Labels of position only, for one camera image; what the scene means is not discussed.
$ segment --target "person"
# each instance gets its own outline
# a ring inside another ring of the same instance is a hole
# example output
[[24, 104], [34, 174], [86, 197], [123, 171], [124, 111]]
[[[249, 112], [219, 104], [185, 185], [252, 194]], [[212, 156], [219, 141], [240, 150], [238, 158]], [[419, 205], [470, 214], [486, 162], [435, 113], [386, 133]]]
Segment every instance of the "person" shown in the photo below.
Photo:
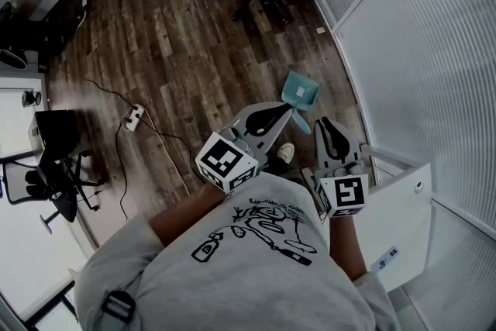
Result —
[[273, 175], [288, 178], [294, 151], [283, 145], [268, 172], [228, 198], [206, 184], [148, 222], [129, 221], [76, 282], [81, 328], [400, 329], [353, 218], [330, 220], [329, 251], [298, 176]]

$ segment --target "shoe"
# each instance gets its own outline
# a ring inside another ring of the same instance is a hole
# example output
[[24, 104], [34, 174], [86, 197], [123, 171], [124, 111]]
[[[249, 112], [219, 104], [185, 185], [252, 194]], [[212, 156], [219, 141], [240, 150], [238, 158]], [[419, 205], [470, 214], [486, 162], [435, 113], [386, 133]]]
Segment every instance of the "shoe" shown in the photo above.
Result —
[[286, 142], [279, 148], [277, 151], [277, 157], [281, 158], [286, 162], [286, 164], [290, 164], [293, 160], [293, 156], [295, 155], [295, 145], [291, 142]]

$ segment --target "cable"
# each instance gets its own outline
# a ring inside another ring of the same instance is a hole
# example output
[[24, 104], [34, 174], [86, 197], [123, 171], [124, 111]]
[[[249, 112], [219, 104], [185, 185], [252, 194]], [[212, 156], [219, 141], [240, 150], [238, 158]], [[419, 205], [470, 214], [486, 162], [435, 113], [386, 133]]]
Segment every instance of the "cable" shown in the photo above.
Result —
[[106, 191], [107, 189], [102, 189], [101, 191], [96, 191], [93, 195], [91, 195], [89, 198], [81, 198], [79, 200], [76, 201], [76, 203], [79, 203], [79, 202], [84, 202], [84, 200], [89, 200], [90, 198], [92, 198], [93, 196], [96, 196], [96, 195], [100, 195], [100, 193], [102, 193], [103, 191]]
[[186, 183], [184, 182], [184, 179], [183, 179], [183, 177], [181, 176], [181, 173], [179, 172], [179, 170], [177, 169], [177, 166], [176, 166], [175, 162], [172, 160], [172, 158], [171, 158], [171, 156], [170, 156], [170, 154], [169, 154], [169, 151], [167, 150], [167, 147], [165, 146], [164, 140], [162, 140], [162, 137], [161, 137], [161, 136], [160, 136], [160, 134], [157, 132], [157, 128], [155, 127], [155, 124], [153, 123], [153, 120], [152, 120], [152, 118], [151, 118], [150, 114], [148, 113], [148, 111], [146, 110], [146, 108], [145, 108], [144, 106], [143, 106], [143, 109], [145, 109], [145, 112], [146, 112], [146, 114], [148, 115], [148, 119], [150, 119], [150, 121], [151, 121], [151, 123], [152, 123], [152, 126], [153, 126], [153, 129], [155, 130], [155, 133], [156, 133], [156, 135], [158, 136], [158, 139], [161, 141], [162, 146], [164, 147], [165, 153], [167, 154], [167, 157], [169, 158], [170, 162], [174, 165], [174, 169], [176, 170], [177, 175], [178, 175], [178, 176], [179, 176], [179, 178], [181, 179], [181, 182], [183, 183], [183, 186], [184, 186], [184, 188], [186, 189], [186, 192], [187, 192], [188, 194], [190, 194], [190, 193], [189, 193], [188, 186], [187, 186], [187, 185], [186, 185]]
[[37, 166], [29, 166], [28, 164], [20, 163], [17, 160], [13, 160], [11, 163], [17, 164], [18, 166], [25, 168], [32, 168], [33, 170], [36, 170], [38, 168]]
[[129, 106], [134, 106], [131, 102], [129, 102], [127, 99], [125, 99], [122, 95], [120, 95], [118, 92], [115, 92], [115, 91], [111, 91], [111, 90], [105, 90], [104, 88], [100, 87], [98, 85], [98, 83], [96, 81], [93, 81], [93, 80], [90, 80], [90, 79], [84, 79], [84, 78], [80, 78], [78, 77], [76, 74], [73, 74], [72, 72], [69, 72], [69, 71], [66, 71], [62, 68], [59, 68], [59, 67], [56, 67], [55, 69], [58, 69], [59, 71], [63, 71], [65, 72], [66, 74], [72, 74], [73, 76], [75, 76], [78, 80], [82, 80], [82, 81], [88, 81], [90, 83], [93, 83], [96, 87], [98, 87], [100, 90], [104, 91], [104, 92], [108, 92], [109, 94], [114, 94], [114, 95], [117, 95], [120, 99], [122, 99], [127, 105]]
[[124, 196], [126, 196], [126, 193], [127, 193], [127, 176], [126, 176], [126, 170], [124, 169], [124, 163], [122, 162], [122, 159], [121, 159], [121, 153], [119, 152], [119, 142], [117, 140], [117, 137], [119, 135], [119, 131], [121, 130], [121, 127], [122, 127], [122, 120], [119, 123], [119, 128], [115, 132], [115, 150], [117, 151], [117, 157], [119, 158], [119, 163], [121, 164], [122, 175], [124, 175], [124, 193], [122, 194], [122, 197], [119, 201], [119, 204], [121, 206], [122, 212], [124, 213], [124, 216], [126, 217], [126, 222], [128, 222], [129, 218], [126, 214], [126, 211], [124, 210], [124, 207], [122, 207], [122, 200], [124, 199]]
[[164, 133], [161, 133], [160, 131], [157, 131], [156, 129], [154, 129], [150, 124], [148, 124], [147, 122], [145, 122], [142, 118], [139, 118], [139, 120], [141, 120], [143, 123], [145, 123], [146, 126], [148, 126], [150, 129], [152, 129], [155, 133], [157, 133], [159, 136], [165, 136], [165, 137], [170, 137], [170, 138], [176, 138], [178, 140], [180, 140], [187, 148], [188, 148], [188, 152], [189, 152], [189, 166], [191, 168], [191, 171], [193, 171], [193, 174], [196, 175], [196, 177], [201, 181], [201, 182], [205, 182], [203, 180], [202, 177], [200, 177], [198, 175], [198, 173], [196, 172], [195, 168], [193, 167], [193, 162], [191, 161], [191, 156], [193, 155], [193, 151], [191, 150], [191, 148], [189, 147], [189, 145], [184, 142], [184, 140], [180, 137], [180, 136], [175, 136], [175, 135], [172, 135], [172, 134], [164, 134]]
[[124, 122], [124, 121], [126, 121], [126, 122], [131, 122], [131, 119], [128, 119], [128, 118], [127, 118], [127, 115], [128, 115], [128, 113], [129, 113], [129, 111], [132, 111], [133, 109], [134, 109], [134, 105], [133, 105], [131, 108], [129, 108], [129, 109], [127, 110], [126, 114], [125, 114], [125, 115], [124, 115], [124, 117], [121, 119], [122, 129], [123, 129], [124, 131], [128, 132], [128, 133], [129, 133], [129, 132], [131, 132], [131, 130], [130, 130], [130, 129], [128, 129], [126, 126], [124, 126], [124, 125], [122, 124], [122, 122]]

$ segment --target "desk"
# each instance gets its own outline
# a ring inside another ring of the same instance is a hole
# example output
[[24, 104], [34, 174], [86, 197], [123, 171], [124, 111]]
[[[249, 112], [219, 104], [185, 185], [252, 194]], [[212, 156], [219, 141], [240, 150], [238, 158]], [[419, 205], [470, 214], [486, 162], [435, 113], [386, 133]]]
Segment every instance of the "desk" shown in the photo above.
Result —
[[[387, 156], [362, 147], [365, 154], [391, 163]], [[399, 255], [377, 273], [386, 291], [392, 291], [425, 269], [432, 211], [430, 164], [400, 167], [404, 172], [369, 191], [367, 204], [353, 216], [363, 259], [370, 270], [392, 247]], [[414, 187], [422, 181], [423, 189]], [[329, 230], [329, 218], [324, 225]]]

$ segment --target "white cube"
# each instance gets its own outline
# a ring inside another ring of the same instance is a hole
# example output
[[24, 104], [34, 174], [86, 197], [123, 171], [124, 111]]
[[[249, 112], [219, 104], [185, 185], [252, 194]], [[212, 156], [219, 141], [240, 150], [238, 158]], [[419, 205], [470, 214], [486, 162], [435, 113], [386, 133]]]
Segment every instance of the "white cube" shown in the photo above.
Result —
[[201, 174], [225, 193], [257, 175], [258, 161], [218, 133], [212, 133], [195, 161]]
[[369, 194], [368, 175], [321, 178], [317, 186], [318, 199], [329, 218], [357, 214]]

